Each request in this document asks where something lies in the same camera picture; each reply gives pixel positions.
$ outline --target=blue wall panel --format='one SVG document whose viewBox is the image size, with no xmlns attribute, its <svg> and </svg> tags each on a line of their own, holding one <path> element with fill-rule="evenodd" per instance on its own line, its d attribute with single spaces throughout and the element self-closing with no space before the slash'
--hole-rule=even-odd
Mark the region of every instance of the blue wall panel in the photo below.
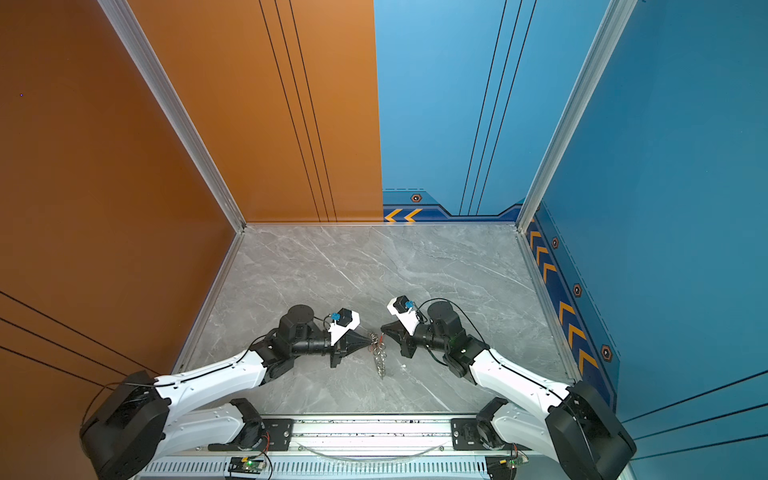
<svg viewBox="0 0 768 480">
<path fill-rule="evenodd" d="M 519 202 L 607 4 L 376 0 L 385 191 L 424 190 L 451 215 Z"/>
<path fill-rule="evenodd" d="M 638 2 L 545 195 L 621 357 L 619 419 L 768 368 L 767 25 L 766 2 Z M 765 402 L 765 377 L 626 426 L 645 435 Z M 766 408 L 732 415 L 640 440 L 637 456 L 766 425 Z M 721 478 L 733 464 L 762 478 L 739 453 L 765 445 L 751 442 L 633 465 L 641 480 Z M 696 464 L 708 455 L 727 464 Z"/>
<path fill-rule="evenodd" d="M 607 6 L 537 2 L 493 161 L 486 154 L 483 162 L 482 202 L 475 199 L 472 213 L 495 214 L 528 194 Z"/>
</svg>

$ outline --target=dark blue wall border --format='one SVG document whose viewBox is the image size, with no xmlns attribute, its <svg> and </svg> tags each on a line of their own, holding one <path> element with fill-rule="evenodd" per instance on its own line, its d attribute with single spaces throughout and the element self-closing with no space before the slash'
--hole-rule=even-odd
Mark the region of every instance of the dark blue wall border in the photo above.
<svg viewBox="0 0 768 480">
<path fill-rule="evenodd" d="M 526 243 L 538 265 L 582 378 L 596 388 L 615 411 L 619 372 L 616 347 L 606 333 L 544 204 L 528 226 Z"/>
<path fill-rule="evenodd" d="M 398 222 L 514 222 L 522 202 L 498 215 L 451 215 L 424 190 L 384 190 L 384 221 Z"/>
</svg>

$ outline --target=orange chevron arrow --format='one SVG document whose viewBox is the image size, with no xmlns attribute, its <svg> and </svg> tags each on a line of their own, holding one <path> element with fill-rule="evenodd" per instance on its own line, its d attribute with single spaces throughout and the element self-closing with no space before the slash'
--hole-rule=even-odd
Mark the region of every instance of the orange chevron arrow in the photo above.
<svg viewBox="0 0 768 480">
<path fill-rule="evenodd" d="M 589 353 L 586 353 L 584 350 L 578 351 L 578 371 L 581 373 L 584 373 L 584 361 L 587 360 L 589 363 L 594 365 L 596 369 L 599 369 L 598 362 L 593 359 Z"/>
<path fill-rule="evenodd" d="M 415 215 L 416 215 L 418 212 L 420 212 L 420 211 L 422 211 L 422 209 L 421 209 L 421 208 L 417 208 L 416 210 L 414 210 L 414 211 L 413 211 L 413 212 L 411 212 L 410 214 L 406 215 L 406 220 L 407 220 L 407 221 L 409 221 L 409 222 L 411 222 L 411 223 L 416 223 L 416 220 L 413 220 L 413 217 L 414 217 L 414 216 L 415 216 Z"/>
<path fill-rule="evenodd" d="M 541 238 L 541 234 L 539 232 L 531 232 L 531 250 L 533 250 L 533 237 Z"/>
<path fill-rule="evenodd" d="M 544 262 L 544 283 L 547 283 L 547 270 L 552 270 L 553 272 L 558 271 L 558 269 L 554 268 L 554 265 L 551 263 Z"/>
<path fill-rule="evenodd" d="M 563 324 L 563 310 L 565 310 L 566 312 L 571 312 L 574 315 L 576 315 L 576 312 L 574 312 L 573 307 L 571 307 L 567 303 L 560 302 L 560 324 L 561 325 Z"/>
<path fill-rule="evenodd" d="M 542 253 L 549 253 L 549 250 L 547 250 L 544 247 L 536 247 L 536 265 L 541 265 L 541 254 Z"/>
<path fill-rule="evenodd" d="M 574 348 L 574 333 L 585 340 L 587 339 L 586 335 L 584 335 L 584 332 L 573 326 L 573 323 L 568 325 L 568 345 L 570 345 L 571 348 Z"/>
<path fill-rule="evenodd" d="M 389 220 L 392 223 L 397 223 L 397 220 L 395 220 L 392 217 L 394 217 L 395 215 L 399 214 L 400 212 L 402 212 L 402 208 L 396 208 L 396 209 L 392 210 L 392 213 L 390 213 L 389 215 L 384 217 L 384 219 L 385 220 Z"/>
</svg>

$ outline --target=gray marble tile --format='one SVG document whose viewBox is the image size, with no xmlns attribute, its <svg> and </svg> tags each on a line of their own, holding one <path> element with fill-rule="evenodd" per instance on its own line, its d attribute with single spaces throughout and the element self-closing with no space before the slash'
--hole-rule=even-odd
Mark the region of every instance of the gray marble tile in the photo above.
<svg viewBox="0 0 768 480">
<path fill-rule="evenodd" d="M 492 224 L 248 227 L 190 367 L 241 351 L 297 303 L 321 317 L 356 310 L 358 332 L 378 332 L 395 319 L 386 304 L 404 294 L 453 300 L 502 355 L 566 380 L 514 235 L 513 226 Z M 362 349 L 335 369 L 328 357 L 301 357 L 286 375 L 239 396 L 272 414 L 477 412 L 495 396 L 423 349 L 406 359 L 393 340 L 385 343 L 384 380 Z"/>
</svg>

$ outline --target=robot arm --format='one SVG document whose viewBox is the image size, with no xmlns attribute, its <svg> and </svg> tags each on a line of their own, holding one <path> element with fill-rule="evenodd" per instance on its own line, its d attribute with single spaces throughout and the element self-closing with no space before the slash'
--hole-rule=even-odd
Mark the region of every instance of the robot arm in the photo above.
<svg viewBox="0 0 768 480">
<path fill-rule="evenodd" d="M 388 308 L 398 320 L 382 326 L 382 332 L 400 345 L 403 356 L 412 358 L 418 346 L 443 352 L 457 377 L 501 396 L 478 414 L 478 434 L 486 447 L 526 445 L 559 461 L 572 480 L 615 480 L 637 451 L 592 386 L 554 382 L 507 360 L 467 334 L 450 302 L 430 305 L 428 318 L 405 296 Z"/>
<path fill-rule="evenodd" d="M 311 308 L 295 305 L 276 329 L 228 359 L 177 375 L 153 379 L 141 371 L 126 377 L 80 429 L 99 479 L 125 480 L 155 458 L 199 445 L 263 449 L 265 426 L 247 400 L 198 409 L 277 379 L 299 356 L 328 354 L 333 368 L 369 345 L 350 331 L 359 325 L 356 312 L 341 309 L 331 317 L 324 331 L 314 323 Z"/>
</svg>

